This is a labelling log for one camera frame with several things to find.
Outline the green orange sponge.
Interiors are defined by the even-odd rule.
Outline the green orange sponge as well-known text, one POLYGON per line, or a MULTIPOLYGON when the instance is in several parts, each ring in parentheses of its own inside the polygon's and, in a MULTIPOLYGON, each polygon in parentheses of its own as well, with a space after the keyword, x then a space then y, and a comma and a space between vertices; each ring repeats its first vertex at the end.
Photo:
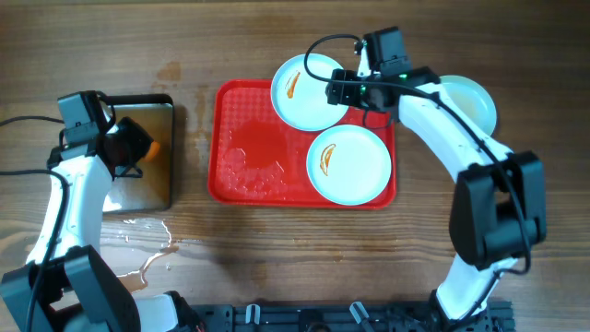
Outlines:
POLYGON ((145 162, 152 161, 159 153, 160 144, 157 141, 152 141, 149 145, 147 153, 143 157, 145 162))

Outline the white plate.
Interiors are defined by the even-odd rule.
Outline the white plate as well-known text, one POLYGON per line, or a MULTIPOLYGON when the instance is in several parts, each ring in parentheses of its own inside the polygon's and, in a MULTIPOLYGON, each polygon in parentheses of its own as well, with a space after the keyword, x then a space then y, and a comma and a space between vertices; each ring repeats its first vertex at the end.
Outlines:
POLYGON ((380 195, 393 174, 391 153, 372 131, 354 124, 329 128, 314 139, 306 157, 313 188, 342 206, 360 206, 380 195))
POLYGON ((488 136, 497 124, 497 109, 490 94, 476 81, 457 75, 441 76, 452 101, 488 136))
POLYGON ((277 70, 271 83, 271 103, 287 125, 306 132, 322 131, 337 124, 348 106, 327 102, 327 83, 308 75, 304 56, 290 58, 277 70))

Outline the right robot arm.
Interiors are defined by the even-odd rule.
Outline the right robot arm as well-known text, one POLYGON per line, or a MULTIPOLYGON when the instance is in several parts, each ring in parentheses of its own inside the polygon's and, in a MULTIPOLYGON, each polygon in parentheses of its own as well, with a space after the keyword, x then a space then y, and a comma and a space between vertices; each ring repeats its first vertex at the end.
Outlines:
POLYGON ((504 275, 530 270, 531 248, 546 238, 541 160, 484 133, 428 67, 386 77, 336 69, 326 81, 328 103, 388 114, 420 137, 452 176, 449 233, 456 256, 432 301, 445 328, 474 321, 504 275))

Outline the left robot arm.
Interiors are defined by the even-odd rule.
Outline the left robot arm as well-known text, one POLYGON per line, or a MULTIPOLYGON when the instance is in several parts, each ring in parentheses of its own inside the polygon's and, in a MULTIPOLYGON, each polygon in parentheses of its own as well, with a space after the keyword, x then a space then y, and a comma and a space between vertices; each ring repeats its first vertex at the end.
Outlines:
POLYGON ((54 148, 52 192, 41 234, 23 267, 7 272, 1 297, 22 331, 202 331, 175 291, 135 300, 100 256, 103 203, 119 167, 154 144, 125 117, 116 131, 54 148))

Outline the red plastic tray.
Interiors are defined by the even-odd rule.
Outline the red plastic tray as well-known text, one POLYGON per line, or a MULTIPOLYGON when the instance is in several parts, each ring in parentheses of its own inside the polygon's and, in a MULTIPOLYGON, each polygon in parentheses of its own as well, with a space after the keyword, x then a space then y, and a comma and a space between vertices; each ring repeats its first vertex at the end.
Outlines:
POLYGON ((216 96, 210 195, 232 205, 339 208, 314 189, 307 174, 307 153, 317 136, 279 118, 269 79, 226 82, 216 96))

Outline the black water basin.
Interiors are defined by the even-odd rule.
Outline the black water basin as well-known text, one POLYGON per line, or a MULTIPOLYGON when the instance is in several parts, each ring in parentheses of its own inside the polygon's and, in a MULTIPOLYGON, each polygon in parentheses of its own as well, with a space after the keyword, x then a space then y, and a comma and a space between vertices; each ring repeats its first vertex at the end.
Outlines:
POLYGON ((167 94, 111 96, 116 117, 129 117, 159 144, 153 158, 137 163, 140 178, 117 178, 105 198, 105 213, 163 210, 171 205, 175 110, 167 94))

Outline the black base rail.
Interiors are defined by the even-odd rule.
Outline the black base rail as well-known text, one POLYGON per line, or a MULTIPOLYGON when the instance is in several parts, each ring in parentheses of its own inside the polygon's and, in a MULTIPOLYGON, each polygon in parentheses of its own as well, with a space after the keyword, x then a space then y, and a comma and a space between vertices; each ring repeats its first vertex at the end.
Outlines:
POLYGON ((484 331, 515 332, 510 302, 492 302, 458 326, 427 302, 366 305, 275 306, 196 305, 202 331, 484 331))

